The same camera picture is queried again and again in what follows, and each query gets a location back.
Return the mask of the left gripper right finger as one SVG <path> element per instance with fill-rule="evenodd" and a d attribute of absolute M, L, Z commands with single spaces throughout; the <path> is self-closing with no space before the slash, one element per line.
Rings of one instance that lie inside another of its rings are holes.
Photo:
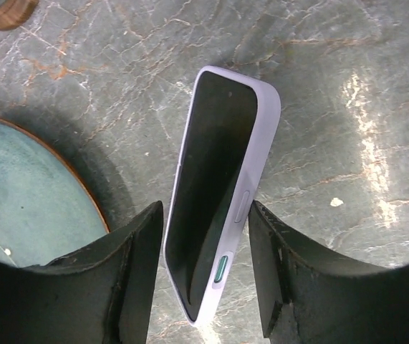
<path fill-rule="evenodd" d="M 271 343 L 409 343 L 409 264 L 333 251 L 254 201 L 249 239 L 261 329 Z"/>

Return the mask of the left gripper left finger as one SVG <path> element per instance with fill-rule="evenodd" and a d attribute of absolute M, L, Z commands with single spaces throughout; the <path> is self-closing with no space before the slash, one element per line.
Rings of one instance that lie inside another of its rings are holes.
<path fill-rule="evenodd" d="M 0 262 L 0 343 L 144 343 L 162 234 L 156 201 L 44 266 Z"/>

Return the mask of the lavender case phone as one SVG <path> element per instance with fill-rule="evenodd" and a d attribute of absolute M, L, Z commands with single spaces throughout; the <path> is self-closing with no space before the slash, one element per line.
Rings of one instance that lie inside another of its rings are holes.
<path fill-rule="evenodd" d="M 215 66 L 196 77 L 163 244 L 192 326 L 216 313 L 280 114 L 266 82 Z"/>

